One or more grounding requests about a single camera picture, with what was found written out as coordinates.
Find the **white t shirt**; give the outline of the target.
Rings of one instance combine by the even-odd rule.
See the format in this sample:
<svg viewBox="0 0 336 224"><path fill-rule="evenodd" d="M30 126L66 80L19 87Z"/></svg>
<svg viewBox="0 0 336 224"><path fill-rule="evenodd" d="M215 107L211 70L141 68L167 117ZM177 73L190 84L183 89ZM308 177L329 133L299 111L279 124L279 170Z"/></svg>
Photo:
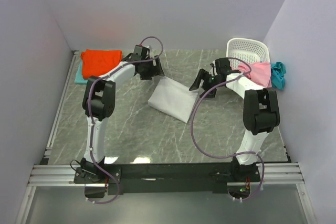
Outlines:
<svg viewBox="0 0 336 224"><path fill-rule="evenodd" d="M188 123L198 97L198 89L190 91L188 87L181 83L168 77L162 77L150 96L148 105L184 123Z"/></svg>

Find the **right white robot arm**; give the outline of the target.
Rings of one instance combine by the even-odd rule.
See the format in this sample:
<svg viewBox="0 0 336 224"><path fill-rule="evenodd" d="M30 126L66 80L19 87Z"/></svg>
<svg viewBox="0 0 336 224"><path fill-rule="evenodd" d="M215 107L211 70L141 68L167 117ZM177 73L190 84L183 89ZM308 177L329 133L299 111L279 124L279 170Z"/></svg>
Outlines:
<svg viewBox="0 0 336 224"><path fill-rule="evenodd" d="M191 120L194 120L201 102L205 98L215 97L219 87L226 87L243 98L245 133L237 153L229 156L232 159L230 175L235 181L241 182L254 174L256 163L261 160L260 148L267 136L279 125L280 113L276 90L264 88L248 79L252 68L247 62L240 60L247 68L240 71L231 68L231 60L232 57L216 59L211 71L198 71L189 90L203 88L204 92L192 111Z"/></svg>

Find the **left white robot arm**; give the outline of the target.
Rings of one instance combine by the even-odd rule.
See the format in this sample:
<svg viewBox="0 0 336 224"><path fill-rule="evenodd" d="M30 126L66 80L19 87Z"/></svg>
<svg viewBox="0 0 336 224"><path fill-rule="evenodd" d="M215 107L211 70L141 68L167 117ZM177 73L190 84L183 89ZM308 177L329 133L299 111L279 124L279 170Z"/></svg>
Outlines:
<svg viewBox="0 0 336 224"><path fill-rule="evenodd" d="M112 70L88 79L82 101L88 123L87 145L80 166L91 182L99 183L107 176L103 168L104 139L108 118L116 107L117 88L136 75L139 75L141 80L163 76L160 62L162 53L163 50L151 57L149 48L136 45L134 51L122 58Z"/></svg>

